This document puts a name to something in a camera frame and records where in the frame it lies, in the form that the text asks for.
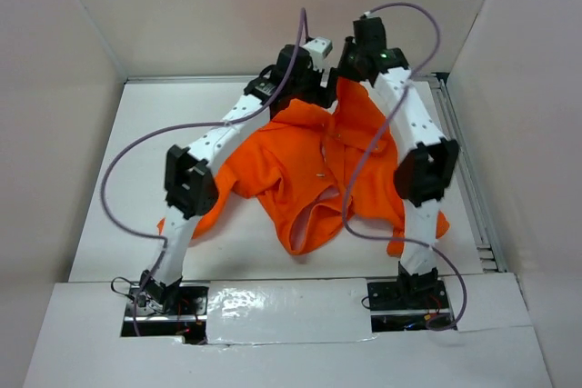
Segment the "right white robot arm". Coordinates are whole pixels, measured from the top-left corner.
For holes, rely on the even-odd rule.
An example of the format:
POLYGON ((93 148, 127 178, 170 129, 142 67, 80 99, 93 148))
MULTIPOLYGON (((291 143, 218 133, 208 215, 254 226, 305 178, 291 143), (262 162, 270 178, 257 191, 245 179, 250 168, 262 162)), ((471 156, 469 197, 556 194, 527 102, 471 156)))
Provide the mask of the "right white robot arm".
POLYGON ((449 187, 459 154, 458 142, 446 138, 412 84, 409 64, 398 48, 389 49, 379 17, 363 15, 353 22, 338 74, 368 82, 379 97, 395 141, 396 193, 405 210, 405 248, 396 279, 398 301, 416 308, 437 285, 437 241, 440 204, 449 187))

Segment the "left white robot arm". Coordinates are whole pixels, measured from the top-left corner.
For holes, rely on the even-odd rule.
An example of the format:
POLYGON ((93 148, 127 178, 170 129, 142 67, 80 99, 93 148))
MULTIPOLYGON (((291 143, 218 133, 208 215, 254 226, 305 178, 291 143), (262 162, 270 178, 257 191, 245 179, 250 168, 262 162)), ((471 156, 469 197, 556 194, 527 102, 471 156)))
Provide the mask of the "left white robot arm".
POLYGON ((226 159, 293 98, 323 108, 333 103, 321 85, 332 50, 332 42, 324 37, 310 39, 299 48, 286 45, 276 63, 247 84, 220 126, 184 148, 174 145, 168 150, 162 258, 141 278, 146 301, 157 313, 172 313, 179 304, 186 251, 198 223, 217 204, 217 173, 226 159))

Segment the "orange zip-up jacket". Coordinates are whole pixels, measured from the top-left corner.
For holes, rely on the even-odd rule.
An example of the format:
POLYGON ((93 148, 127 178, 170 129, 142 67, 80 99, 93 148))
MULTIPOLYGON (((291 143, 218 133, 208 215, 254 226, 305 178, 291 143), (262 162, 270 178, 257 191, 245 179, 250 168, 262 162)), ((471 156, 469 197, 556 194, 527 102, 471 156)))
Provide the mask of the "orange zip-up jacket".
POLYGON ((247 138, 217 175, 219 198, 193 232, 200 237, 218 220, 230 194, 255 197, 273 221, 289 254, 308 254, 358 215, 391 224, 395 241, 386 252, 402 255, 405 211, 393 184, 397 150, 385 132, 350 191, 356 165, 385 121, 359 83, 337 84, 334 112, 298 99, 247 138))

